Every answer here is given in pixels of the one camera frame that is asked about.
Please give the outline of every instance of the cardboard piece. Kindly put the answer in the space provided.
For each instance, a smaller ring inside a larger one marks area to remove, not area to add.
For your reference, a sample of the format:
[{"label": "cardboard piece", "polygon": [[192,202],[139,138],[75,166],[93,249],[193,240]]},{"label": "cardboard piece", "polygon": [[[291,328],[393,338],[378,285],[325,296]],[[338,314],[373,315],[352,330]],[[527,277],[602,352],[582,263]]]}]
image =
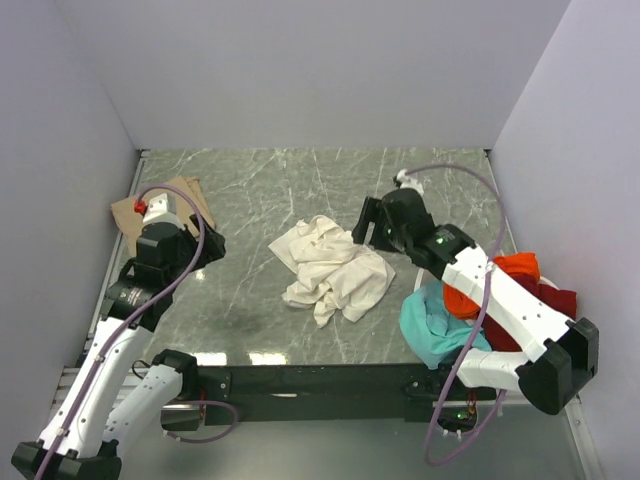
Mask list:
[{"label": "cardboard piece", "polygon": [[[198,209],[205,221],[211,225],[212,228],[215,228],[211,212],[209,211],[209,207],[207,207],[204,194],[202,193],[197,177],[175,177],[165,183],[168,183],[169,185],[186,193],[187,196],[198,206]],[[162,193],[162,190],[152,190],[147,193],[143,199],[145,201],[149,201],[149,199],[159,195],[160,193]],[[175,198],[178,218],[182,223],[187,225],[189,227],[189,231],[198,238],[198,229],[191,223],[191,220],[189,220],[189,215],[193,213],[191,207],[182,197],[175,195]],[[142,216],[133,211],[135,199],[136,196],[125,198],[111,205],[113,218],[115,219],[118,228],[127,239],[127,246],[131,256],[136,254],[136,240],[140,236],[140,233],[142,233]]]}]

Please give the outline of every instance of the cable clip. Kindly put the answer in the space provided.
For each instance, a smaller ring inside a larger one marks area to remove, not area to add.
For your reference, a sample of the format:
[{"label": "cable clip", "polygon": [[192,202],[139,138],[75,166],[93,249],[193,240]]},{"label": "cable clip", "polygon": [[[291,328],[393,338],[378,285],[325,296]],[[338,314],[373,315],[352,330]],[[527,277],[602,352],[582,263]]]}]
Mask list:
[{"label": "cable clip", "polygon": [[147,204],[144,200],[136,200],[133,202],[133,211],[144,216],[147,213]]},{"label": "cable clip", "polygon": [[476,414],[477,405],[478,405],[478,395],[476,394],[475,389],[473,389],[467,394],[467,408],[469,409],[469,415]]},{"label": "cable clip", "polygon": [[424,187],[420,180],[415,177],[407,175],[407,169],[403,168],[398,174],[393,177],[393,182],[398,188],[413,188],[420,196],[424,195]]},{"label": "cable clip", "polygon": [[496,268],[498,268],[498,265],[495,262],[487,262],[487,265],[484,267],[484,273],[485,275],[487,273],[491,273],[493,274],[493,272],[495,272]]}]

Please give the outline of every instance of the pile of clothes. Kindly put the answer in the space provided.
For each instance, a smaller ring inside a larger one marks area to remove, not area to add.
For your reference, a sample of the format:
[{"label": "pile of clothes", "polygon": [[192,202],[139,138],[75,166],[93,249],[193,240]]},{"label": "pile of clothes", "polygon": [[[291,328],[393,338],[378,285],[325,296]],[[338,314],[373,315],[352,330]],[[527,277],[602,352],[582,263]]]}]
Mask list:
[{"label": "pile of clothes", "polygon": [[[577,295],[540,283],[540,269],[534,253],[517,253],[494,259],[505,273],[529,293],[554,310],[576,318]],[[439,280],[422,286],[403,303],[400,329],[413,352],[430,369],[449,363],[452,354],[471,334],[480,307],[471,299]],[[516,341],[490,316],[473,346],[484,351],[519,352]]]},{"label": "pile of clothes", "polygon": [[337,310],[357,322],[382,299],[396,275],[380,255],[353,243],[351,232],[324,215],[298,221],[269,249],[296,274],[282,299],[294,308],[313,306],[319,327]]}]

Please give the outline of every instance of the white wall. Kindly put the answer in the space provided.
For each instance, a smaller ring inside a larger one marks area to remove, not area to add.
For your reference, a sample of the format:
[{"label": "white wall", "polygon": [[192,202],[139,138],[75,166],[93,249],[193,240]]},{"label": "white wall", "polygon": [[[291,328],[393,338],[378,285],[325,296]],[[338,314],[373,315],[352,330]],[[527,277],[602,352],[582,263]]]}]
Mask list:
[{"label": "white wall", "polygon": [[87,333],[135,150],[53,2],[0,2],[0,478]]},{"label": "white wall", "polygon": [[56,0],[137,147],[492,147],[569,0]]},{"label": "white wall", "polygon": [[638,478],[640,3],[574,0],[492,154],[516,241],[600,328],[585,388],[610,480]]}]

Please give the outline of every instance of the marble table surface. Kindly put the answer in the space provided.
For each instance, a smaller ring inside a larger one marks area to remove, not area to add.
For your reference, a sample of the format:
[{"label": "marble table surface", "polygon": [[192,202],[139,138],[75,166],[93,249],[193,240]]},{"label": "marble table surface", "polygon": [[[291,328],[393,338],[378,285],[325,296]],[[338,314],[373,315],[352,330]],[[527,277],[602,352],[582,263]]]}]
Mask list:
[{"label": "marble table surface", "polygon": [[[396,271],[385,297],[357,323],[337,313],[318,328],[312,310],[285,306],[295,276],[267,248],[295,223],[327,215],[356,224],[367,195],[394,188],[402,168],[455,163],[492,177],[483,150],[203,149],[145,152],[138,185],[196,176],[226,237],[227,255],[188,277],[174,294],[148,349],[194,354],[201,365],[355,364],[419,362],[398,326],[416,267],[400,254],[381,255]],[[495,199],[474,178],[453,170],[419,176],[437,223],[454,223],[489,249],[499,227]],[[510,235],[502,252],[514,252]],[[124,261],[126,252],[120,255]]]}]

